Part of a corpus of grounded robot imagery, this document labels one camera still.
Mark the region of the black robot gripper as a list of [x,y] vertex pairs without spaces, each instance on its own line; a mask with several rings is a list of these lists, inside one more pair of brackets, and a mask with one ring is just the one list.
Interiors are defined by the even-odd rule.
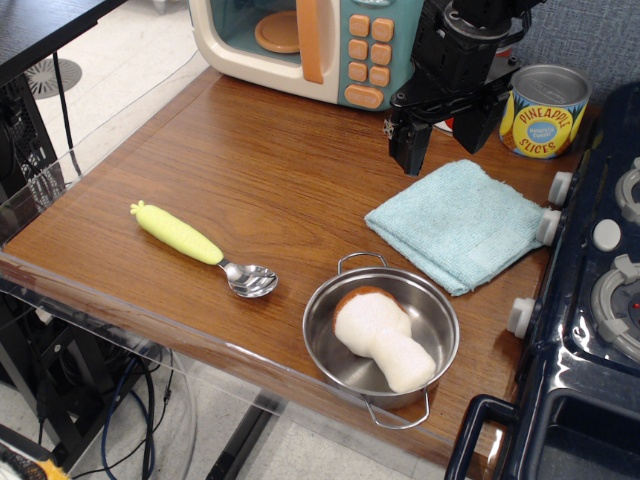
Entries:
[[412,47],[414,73],[391,98],[389,155],[418,176],[433,124],[454,117],[453,137],[479,152],[500,123],[512,67],[494,66],[497,51],[521,40],[536,1],[426,1]]

